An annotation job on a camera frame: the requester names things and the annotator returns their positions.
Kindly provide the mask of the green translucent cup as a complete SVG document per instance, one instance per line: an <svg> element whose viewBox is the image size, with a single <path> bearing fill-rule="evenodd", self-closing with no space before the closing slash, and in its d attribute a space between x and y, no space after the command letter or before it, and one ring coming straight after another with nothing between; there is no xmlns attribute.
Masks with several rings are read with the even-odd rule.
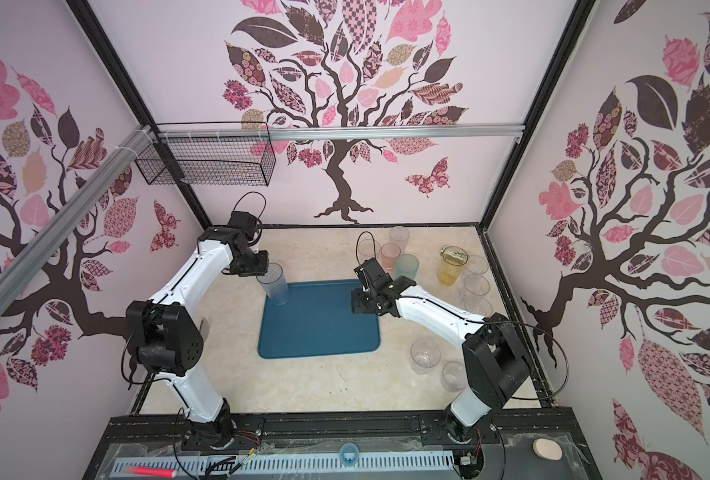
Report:
<svg viewBox="0 0 710 480"><path fill-rule="evenodd" d="M395 276L415 280L419 266L420 262L417 257L407 253L401 254L395 261Z"/></svg>

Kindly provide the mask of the tall blue translucent cup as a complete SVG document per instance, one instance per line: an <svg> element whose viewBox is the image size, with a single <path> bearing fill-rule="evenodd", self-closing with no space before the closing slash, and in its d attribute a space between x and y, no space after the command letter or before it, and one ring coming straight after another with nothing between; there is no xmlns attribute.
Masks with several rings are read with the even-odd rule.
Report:
<svg viewBox="0 0 710 480"><path fill-rule="evenodd" d="M257 277L267 299L274 305L284 305L290 299L290 291L280 264L269 263L267 271Z"/></svg>

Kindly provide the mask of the dark teal plastic tray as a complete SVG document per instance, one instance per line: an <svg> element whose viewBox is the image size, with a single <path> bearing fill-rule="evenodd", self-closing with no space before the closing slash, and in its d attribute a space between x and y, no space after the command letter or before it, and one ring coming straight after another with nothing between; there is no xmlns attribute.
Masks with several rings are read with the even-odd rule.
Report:
<svg viewBox="0 0 710 480"><path fill-rule="evenodd" d="M354 313L356 280L296 282L283 305L266 301L258 355L266 360L368 353L381 344L374 314Z"/></svg>

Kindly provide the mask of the yellow translucent glass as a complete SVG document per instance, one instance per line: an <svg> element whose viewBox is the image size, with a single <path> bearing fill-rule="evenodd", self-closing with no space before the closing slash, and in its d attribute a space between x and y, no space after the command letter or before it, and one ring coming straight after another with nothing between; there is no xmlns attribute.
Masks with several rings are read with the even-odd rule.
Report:
<svg viewBox="0 0 710 480"><path fill-rule="evenodd" d="M468 252L458 246L445 246L440 252L440 267L437 278L441 285L453 286L469 261Z"/></svg>

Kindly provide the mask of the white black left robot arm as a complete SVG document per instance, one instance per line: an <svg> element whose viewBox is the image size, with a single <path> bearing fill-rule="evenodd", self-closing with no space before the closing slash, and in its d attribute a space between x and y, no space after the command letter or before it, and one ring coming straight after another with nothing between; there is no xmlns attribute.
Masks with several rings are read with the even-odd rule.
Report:
<svg viewBox="0 0 710 480"><path fill-rule="evenodd" d="M193 321L197 306L218 275L262 276L269 255L255 245L261 220L233 211L225 226L212 226L177 273L151 298L133 301L126 309L132 360L162 381L179 399L182 416L196 447L222 450L234 439L230 407L211 384L200 360L204 339Z"/></svg>

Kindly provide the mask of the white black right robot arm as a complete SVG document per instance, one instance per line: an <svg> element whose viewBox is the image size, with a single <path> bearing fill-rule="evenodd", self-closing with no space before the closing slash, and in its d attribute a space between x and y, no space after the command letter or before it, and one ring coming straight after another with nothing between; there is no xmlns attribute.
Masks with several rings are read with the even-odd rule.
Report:
<svg viewBox="0 0 710 480"><path fill-rule="evenodd" d="M412 279L392 278L373 258L354 272L361 287L351 292L353 312L415 322L460 349L467 386L444 411L453 440L468 440L478 422L501 410L535 370L516 322L498 313L485 317L457 308Z"/></svg>

